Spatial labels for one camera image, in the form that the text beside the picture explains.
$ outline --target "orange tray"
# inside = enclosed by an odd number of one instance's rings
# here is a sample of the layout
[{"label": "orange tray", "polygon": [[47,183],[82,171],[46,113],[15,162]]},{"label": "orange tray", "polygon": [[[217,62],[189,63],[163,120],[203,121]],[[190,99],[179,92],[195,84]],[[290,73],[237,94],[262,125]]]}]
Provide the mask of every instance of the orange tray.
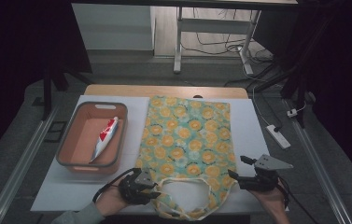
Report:
[{"label": "orange tray", "polygon": [[[90,163],[99,133],[118,117],[118,129],[103,152]],[[77,107],[67,126],[56,160],[72,172],[114,174],[127,127],[127,107],[122,103],[85,102]]]}]

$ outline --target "hand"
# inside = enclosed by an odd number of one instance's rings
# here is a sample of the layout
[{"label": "hand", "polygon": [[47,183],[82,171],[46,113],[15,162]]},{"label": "hand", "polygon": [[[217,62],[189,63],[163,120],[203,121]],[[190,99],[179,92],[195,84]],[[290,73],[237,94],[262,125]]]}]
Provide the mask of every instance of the hand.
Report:
[{"label": "hand", "polygon": [[104,191],[96,202],[96,207],[103,217],[117,214],[121,209],[127,207],[127,204],[120,196],[120,191],[117,185],[121,179],[114,183],[115,186],[110,186]]},{"label": "hand", "polygon": [[249,190],[249,192],[260,201],[260,204],[275,220],[276,224],[289,224],[289,219],[284,209],[284,195],[278,188],[264,192],[255,190]]}]

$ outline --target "sleeve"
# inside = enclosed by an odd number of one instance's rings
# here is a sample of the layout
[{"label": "sleeve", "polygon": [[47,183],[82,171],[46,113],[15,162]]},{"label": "sleeve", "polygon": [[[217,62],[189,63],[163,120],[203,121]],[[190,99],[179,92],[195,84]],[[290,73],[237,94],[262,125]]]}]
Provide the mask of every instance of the sleeve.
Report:
[{"label": "sleeve", "polygon": [[52,224],[97,224],[105,218],[100,214],[94,203],[80,210],[79,212],[67,211],[56,217]]}]

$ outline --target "yellow floral fabric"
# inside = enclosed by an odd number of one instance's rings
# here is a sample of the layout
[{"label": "yellow floral fabric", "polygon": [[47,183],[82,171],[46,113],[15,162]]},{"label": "yellow floral fabric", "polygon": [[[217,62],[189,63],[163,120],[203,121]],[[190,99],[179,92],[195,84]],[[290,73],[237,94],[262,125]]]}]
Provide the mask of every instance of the yellow floral fabric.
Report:
[{"label": "yellow floral fabric", "polygon": [[[231,136],[231,109],[226,103],[154,96],[148,115],[136,167],[147,167],[159,185],[171,181],[204,181],[209,186],[208,204],[185,212],[162,194],[153,204],[162,217],[200,220],[219,208],[235,183],[228,169],[235,171]],[[166,206],[172,214],[163,211]]]}]

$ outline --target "wooden floor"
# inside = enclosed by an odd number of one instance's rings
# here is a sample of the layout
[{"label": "wooden floor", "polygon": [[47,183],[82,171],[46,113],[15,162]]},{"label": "wooden floor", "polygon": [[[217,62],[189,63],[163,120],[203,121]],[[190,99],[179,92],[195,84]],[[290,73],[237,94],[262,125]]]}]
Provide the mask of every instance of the wooden floor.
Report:
[{"label": "wooden floor", "polygon": [[[177,7],[155,7],[155,56],[173,57],[176,48]],[[250,10],[184,7],[183,18],[249,21]],[[239,57],[236,52],[226,52],[232,45],[243,44],[245,35],[182,33],[182,56]],[[258,43],[250,44],[252,51],[263,49]]]}]

